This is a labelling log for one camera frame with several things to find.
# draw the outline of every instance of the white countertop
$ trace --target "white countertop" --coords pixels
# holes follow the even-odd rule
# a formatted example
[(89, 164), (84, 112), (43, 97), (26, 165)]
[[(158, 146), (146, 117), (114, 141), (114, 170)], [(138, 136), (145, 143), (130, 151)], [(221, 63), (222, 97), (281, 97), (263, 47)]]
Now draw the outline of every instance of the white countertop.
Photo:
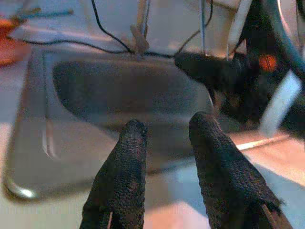
[[(14, 65), (0, 68), (1, 171), (4, 168), (7, 148), (18, 111), (27, 63), (28, 58)], [(232, 137), (236, 143), (238, 141), (240, 143), (245, 136), (234, 135)], [(304, 143), (291, 139), (277, 144), (272, 150), (270, 146), (264, 146), (256, 150), (245, 151), (245, 154), (265, 177), (272, 191), (284, 201), (282, 209), (292, 226), (295, 229), (305, 228)], [(0, 191), (1, 227), (12, 229), (78, 228), (82, 206), (88, 193), (89, 190), (83, 190), (64, 197), (26, 202), (15, 199), (5, 191), (5, 188), (2, 188)], [(171, 204), (181, 203), (181, 201), (182, 204), (168, 208)], [(154, 228), (153, 225), (157, 218), (162, 218), (153, 211), (154, 208), (160, 210), (158, 203), (167, 206), (162, 209), (165, 214), (171, 214), (171, 219), (176, 217), (177, 220), (184, 220), (184, 223), (181, 224), (175, 223), (170, 227), (166, 225), (167, 228), (189, 228), (190, 224), (186, 222), (191, 222), (190, 218), (198, 221), (197, 225), (192, 224), (192, 228), (208, 228), (195, 165), (146, 178), (145, 207), (148, 214), (145, 215), (145, 228)], [(183, 214), (183, 211), (190, 212), (190, 214)]]

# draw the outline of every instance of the sink basin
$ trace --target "sink basin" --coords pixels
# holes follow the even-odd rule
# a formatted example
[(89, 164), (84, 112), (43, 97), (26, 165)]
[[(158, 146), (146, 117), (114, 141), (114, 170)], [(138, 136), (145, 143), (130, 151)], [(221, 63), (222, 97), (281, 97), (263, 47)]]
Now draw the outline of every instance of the sink basin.
[(173, 60), (37, 49), (11, 143), (6, 186), (20, 197), (37, 198), (90, 185), (132, 118), (148, 126), (148, 173), (193, 161), (188, 123), (199, 110), (212, 111), (206, 88)]

